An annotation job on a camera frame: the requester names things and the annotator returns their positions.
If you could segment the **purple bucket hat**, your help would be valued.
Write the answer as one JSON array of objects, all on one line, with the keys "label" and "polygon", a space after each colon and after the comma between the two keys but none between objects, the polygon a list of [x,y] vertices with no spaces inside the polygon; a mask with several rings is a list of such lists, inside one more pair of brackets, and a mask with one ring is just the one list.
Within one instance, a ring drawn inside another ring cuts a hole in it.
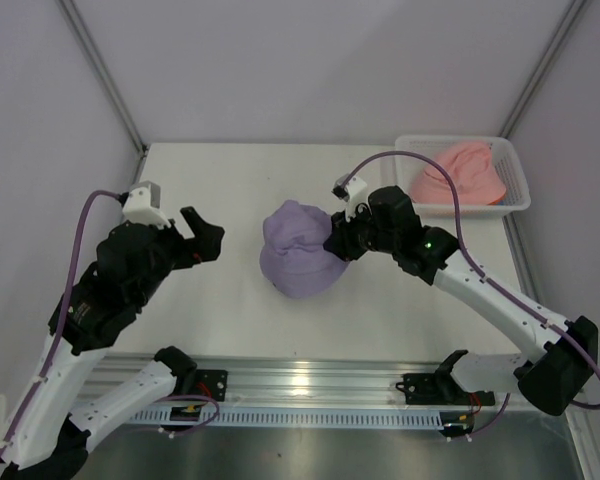
[{"label": "purple bucket hat", "polygon": [[329,289],[348,263],[323,248],[332,233],[331,217],[318,207],[285,201],[263,222],[259,265],[282,294],[305,299]]}]

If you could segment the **pink bucket hat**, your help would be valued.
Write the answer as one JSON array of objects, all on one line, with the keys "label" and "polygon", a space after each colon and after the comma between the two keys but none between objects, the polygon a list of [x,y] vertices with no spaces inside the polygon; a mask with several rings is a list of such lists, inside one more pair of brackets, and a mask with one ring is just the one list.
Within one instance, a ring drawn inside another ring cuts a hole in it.
[{"label": "pink bucket hat", "polygon": [[[504,199],[507,188],[496,172],[492,151],[481,141],[454,144],[435,157],[452,179],[461,205],[493,205]],[[431,165],[414,179],[409,195],[417,203],[453,204],[445,177]]]}]

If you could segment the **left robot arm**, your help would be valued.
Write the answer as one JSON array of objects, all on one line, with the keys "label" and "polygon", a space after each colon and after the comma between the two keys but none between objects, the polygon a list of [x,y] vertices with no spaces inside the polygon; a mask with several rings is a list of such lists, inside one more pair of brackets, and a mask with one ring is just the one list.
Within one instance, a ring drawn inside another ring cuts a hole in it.
[{"label": "left robot arm", "polygon": [[193,235],[126,221],[70,281],[49,321],[41,367],[0,444],[4,479],[71,479],[121,424],[162,400],[217,405],[197,364],[175,346],[160,349],[134,378],[82,407],[75,401],[120,333],[141,314],[166,277],[218,259],[225,231],[192,207],[181,209]]}]

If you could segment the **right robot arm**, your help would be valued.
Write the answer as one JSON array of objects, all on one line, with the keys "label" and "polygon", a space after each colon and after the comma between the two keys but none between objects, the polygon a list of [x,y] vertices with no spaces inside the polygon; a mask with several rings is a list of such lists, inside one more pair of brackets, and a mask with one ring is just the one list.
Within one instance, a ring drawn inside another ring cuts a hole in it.
[{"label": "right robot arm", "polygon": [[518,348],[513,355],[455,351],[435,381],[440,399],[457,404],[476,391],[519,392],[552,416],[575,404],[598,360],[599,330],[591,320],[569,320],[509,291],[467,259],[456,236],[422,224],[397,186],[368,192],[365,186],[337,185],[333,193],[346,207],[331,217],[326,251],[345,262],[370,251],[390,255],[405,273],[461,301]]}]

